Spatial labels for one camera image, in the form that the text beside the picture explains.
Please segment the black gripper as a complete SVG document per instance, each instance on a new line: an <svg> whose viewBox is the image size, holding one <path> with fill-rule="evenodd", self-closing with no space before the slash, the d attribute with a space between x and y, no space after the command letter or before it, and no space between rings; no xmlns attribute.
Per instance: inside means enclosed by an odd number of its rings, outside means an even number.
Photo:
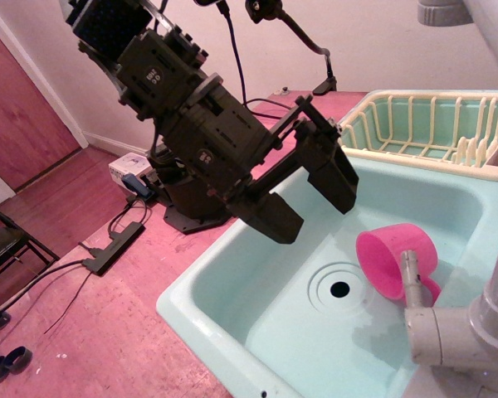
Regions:
<svg viewBox="0 0 498 398"><path fill-rule="evenodd" d="M304 219L276 191L303 167L339 212L355 204L359 177L339 146L339 129L300 96L272 130L221 85L159 90L159 177L184 216L233 214L276 243L292 244Z"/></svg>

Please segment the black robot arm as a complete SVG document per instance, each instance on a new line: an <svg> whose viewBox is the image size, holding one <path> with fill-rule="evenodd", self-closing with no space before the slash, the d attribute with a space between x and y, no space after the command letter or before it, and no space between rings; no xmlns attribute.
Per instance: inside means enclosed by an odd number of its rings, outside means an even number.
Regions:
<svg viewBox="0 0 498 398"><path fill-rule="evenodd" d="M340 128L313 105L295 105L271 128L202 66L207 52L149 1L63 1L65 22L138 119L152 119L149 162L165 221L189 234L231 217L280 244L302 218L275 192L304 168L338 211L356 201L358 175L341 149Z"/></svg>

